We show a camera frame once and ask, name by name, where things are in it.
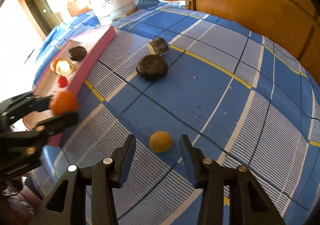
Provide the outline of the large orange tangerine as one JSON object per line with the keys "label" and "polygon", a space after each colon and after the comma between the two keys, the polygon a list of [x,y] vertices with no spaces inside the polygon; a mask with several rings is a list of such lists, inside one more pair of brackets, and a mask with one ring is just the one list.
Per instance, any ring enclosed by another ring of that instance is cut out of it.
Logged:
{"label": "large orange tangerine", "polygon": [[76,96],[68,90],[56,93],[49,102],[49,109],[53,116],[58,116],[67,112],[76,112],[78,110],[78,101]]}

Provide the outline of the red tomato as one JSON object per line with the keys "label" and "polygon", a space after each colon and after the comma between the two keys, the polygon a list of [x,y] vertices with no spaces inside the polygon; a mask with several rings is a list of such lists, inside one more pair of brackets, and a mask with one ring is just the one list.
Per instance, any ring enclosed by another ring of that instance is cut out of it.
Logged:
{"label": "red tomato", "polygon": [[68,80],[65,76],[60,76],[58,79],[57,79],[57,86],[60,88],[60,89],[63,89],[63,88],[66,88],[68,86]]}

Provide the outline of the yellow starfruit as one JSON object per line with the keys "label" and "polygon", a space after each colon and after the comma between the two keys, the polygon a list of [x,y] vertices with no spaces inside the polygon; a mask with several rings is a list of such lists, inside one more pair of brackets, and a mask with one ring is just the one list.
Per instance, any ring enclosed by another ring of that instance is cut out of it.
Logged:
{"label": "yellow starfruit", "polygon": [[75,65],[67,60],[60,60],[57,63],[56,73],[60,76],[67,76],[75,71]]}

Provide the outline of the pink shallow box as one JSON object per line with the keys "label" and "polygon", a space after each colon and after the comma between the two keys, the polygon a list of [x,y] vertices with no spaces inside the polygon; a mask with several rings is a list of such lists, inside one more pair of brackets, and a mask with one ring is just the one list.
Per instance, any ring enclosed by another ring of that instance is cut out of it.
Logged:
{"label": "pink shallow box", "polygon": [[[72,71],[66,76],[68,81],[67,90],[74,95],[78,94],[91,68],[115,35],[116,31],[111,25],[89,30],[70,39],[54,56],[56,59],[65,60],[72,64]],[[81,62],[72,62],[69,58],[69,49],[76,46],[82,46],[87,50],[87,55]],[[57,86],[58,78],[59,75],[52,72],[50,67],[47,67],[35,85],[33,94],[44,97],[58,92],[60,90]]]}

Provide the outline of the tan round fruit lower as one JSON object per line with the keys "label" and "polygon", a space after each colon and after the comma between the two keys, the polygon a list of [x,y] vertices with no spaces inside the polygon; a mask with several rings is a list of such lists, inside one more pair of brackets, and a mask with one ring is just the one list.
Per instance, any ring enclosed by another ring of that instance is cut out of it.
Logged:
{"label": "tan round fruit lower", "polygon": [[172,146],[172,137],[168,132],[157,131],[149,138],[149,147],[154,153],[166,153]]}

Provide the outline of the small orange tangerine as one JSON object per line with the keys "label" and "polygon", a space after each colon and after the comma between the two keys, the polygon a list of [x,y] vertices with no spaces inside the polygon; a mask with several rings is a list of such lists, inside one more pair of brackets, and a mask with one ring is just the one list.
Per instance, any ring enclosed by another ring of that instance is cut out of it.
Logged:
{"label": "small orange tangerine", "polygon": [[50,69],[52,72],[56,72],[57,63],[60,61],[60,59],[53,59],[50,63]]}

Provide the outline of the blue plaid tablecloth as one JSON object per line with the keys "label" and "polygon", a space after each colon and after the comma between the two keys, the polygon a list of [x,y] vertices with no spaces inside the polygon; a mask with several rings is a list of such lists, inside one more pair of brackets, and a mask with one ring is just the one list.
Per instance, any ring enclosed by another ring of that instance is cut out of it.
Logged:
{"label": "blue plaid tablecloth", "polygon": [[[245,165],[286,224],[303,224],[319,187],[319,85],[292,55],[266,37],[216,16],[139,0],[113,23],[116,36],[79,94],[79,124],[43,149],[31,180],[45,197],[68,166],[91,166],[129,134],[137,148],[126,183],[114,190],[120,224],[196,224],[201,190],[188,182],[181,135],[227,167]],[[165,77],[136,72],[163,38]],[[172,146],[154,153],[150,136]]]}

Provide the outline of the wooden glass door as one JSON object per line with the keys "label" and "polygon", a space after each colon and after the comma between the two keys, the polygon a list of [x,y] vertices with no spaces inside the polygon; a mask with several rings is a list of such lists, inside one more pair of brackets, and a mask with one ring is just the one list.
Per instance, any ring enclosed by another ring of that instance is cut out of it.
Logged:
{"label": "wooden glass door", "polygon": [[18,0],[22,10],[41,39],[63,22],[66,6],[59,0]]}

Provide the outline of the white power plug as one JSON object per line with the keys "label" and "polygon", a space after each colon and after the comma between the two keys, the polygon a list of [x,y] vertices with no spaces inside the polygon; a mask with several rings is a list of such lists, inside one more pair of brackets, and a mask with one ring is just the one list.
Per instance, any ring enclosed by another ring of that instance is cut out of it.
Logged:
{"label": "white power plug", "polygon": [[182,8],[187,8],[190,5],[190,1],[188,0],[176,0],[174,4],[181,6]]}

